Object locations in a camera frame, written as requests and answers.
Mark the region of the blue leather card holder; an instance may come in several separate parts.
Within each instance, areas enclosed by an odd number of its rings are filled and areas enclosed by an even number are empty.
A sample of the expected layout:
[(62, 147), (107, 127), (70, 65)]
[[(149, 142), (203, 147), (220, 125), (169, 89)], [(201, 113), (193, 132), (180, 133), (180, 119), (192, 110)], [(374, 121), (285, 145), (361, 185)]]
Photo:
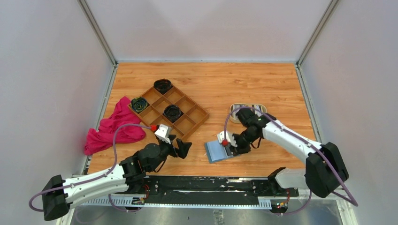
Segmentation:
[(211, 164), (233, 158), (227, 157), (224, 146), (221, 146), (217, 140), (206, 142), (204, 147), (207, 153), (208, 161)]

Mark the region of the beige oval card tray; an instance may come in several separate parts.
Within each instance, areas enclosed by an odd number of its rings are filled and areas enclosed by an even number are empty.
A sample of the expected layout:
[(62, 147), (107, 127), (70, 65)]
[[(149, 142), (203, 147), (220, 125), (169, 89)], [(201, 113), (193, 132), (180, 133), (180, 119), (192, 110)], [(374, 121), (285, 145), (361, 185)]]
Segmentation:
[(262, 104), (243, 104), (243, 103), (234, 103), (230, 106), (230, 113), (232, 111), (234, 111), (229, 119), (231, 122), (233, 123), (240, 123), (238, 117), (237, 117), (237, 112), (238, 112), (238, 108), (241, 107), (250, 107), (251, 111), (254, 112), (256, 115), (261, 116), (261, 113), (267, 113), (267, 108), (262, 105)]

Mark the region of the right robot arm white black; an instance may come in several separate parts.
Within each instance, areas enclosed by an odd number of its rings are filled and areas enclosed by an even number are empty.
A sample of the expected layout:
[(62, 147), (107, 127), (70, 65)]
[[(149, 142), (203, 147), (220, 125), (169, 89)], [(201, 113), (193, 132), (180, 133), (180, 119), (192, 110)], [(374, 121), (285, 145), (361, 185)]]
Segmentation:
[(257, 109), (242, 106), (234, 110), (245, 127), (240, 134), (223, 129), (217, 135), (219, 144), (233, 156), (250, 152), (256, 140), (271, 141), (298, 158), (303, 170), (282, 167), (269, 175), (268, 189), (281, 195), (288, 188), (308, 188), (318, 197), (325, 198), (342, 187), (348, 194), (345, 181), (349, 173), (338, 147), (332, 142), (320, 143), (291, 130), (269, 113), (256, 114)]

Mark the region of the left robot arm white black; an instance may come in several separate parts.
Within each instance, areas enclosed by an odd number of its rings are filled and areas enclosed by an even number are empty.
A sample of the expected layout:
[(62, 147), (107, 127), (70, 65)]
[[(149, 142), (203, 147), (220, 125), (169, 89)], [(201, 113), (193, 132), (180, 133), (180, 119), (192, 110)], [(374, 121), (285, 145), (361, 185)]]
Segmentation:
[(68, 179), (61, 175), (53, 176), (41, 194), (44, 220), (59, 219), (70, 209), (97, 197), (127, 190), (133, 194), (140, 193), (146, 174), (158, 172), (168, 156), (187, 157), (192, 143), (183, 142), (175, 135), (171, 139), (176, 141), (177, 146), (162, 140), (149, 143), (115, 166), (96, 173)]

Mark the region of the brown wooden grid tray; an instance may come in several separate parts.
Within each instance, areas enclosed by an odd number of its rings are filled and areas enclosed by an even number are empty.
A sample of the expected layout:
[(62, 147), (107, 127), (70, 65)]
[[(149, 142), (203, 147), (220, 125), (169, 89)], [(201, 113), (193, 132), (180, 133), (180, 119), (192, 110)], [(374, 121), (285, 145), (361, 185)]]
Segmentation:
[(209, 118), (209, 113), (177, 87), (166, 91), (150, 87), (128, 103), (128, 108), (146, 126), (165, 124), (171, 133), (187, 141)]

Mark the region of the pink crumpled cloth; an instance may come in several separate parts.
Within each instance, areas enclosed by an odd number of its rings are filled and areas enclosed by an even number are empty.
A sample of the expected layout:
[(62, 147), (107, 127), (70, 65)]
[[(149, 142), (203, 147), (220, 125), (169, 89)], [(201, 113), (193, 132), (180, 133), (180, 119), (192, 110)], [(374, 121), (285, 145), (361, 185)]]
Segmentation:
[(102, 119), (97, 129), (88, 130), (84, 146), (85, 155), (92, 155), (112, 147), (115, 134), (117, 134), (116, 143), (135, 143), (145, 138), (146, 133), (142, 127), (130, 125), (117, 131), (124, 124), (140, 123), (138, 116), (128, 108), (129, 103), (129, 98), (122, 97), (116, 103), (113, 113), (108, 118)]

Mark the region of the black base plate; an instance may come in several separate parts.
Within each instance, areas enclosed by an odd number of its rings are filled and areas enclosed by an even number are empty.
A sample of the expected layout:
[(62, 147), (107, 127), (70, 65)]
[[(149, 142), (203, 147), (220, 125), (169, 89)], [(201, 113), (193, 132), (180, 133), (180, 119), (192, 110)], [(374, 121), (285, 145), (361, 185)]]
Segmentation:
[(151, 203), (232, 206), (259, 204), (261, 198), (287, 200), (295, 188), (282, 189), (265, 177), (147, 176), (116, 195), (144, 197)]

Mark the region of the aluminium frame rail front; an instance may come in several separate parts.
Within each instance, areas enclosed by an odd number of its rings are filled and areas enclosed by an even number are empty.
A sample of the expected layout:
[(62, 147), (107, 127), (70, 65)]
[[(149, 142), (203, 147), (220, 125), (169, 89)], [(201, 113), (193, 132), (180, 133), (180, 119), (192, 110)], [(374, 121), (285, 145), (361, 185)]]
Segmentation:
[(92, 174), (64, 180), (61, 196), (72, 208), (92, 199), (113, 193), (138, 195), (144, 199), (135, 205), (183, 205), (215, 207), (254, 207), (271, 208), (269, 203), (261, 203), (262, 197), (298, 196), (299, 189), (309, 189), (318, 197), (325, 198), (337, 187), (338, 182), (308, 180), (296, 175), (288, 175), (282, 170), (280, 175), (272, 174), (266, 179), (243, 179), (233, 177), (192, 177), (192, 176), (138, 176), (118, 175), (111, 172), (97, 180)]

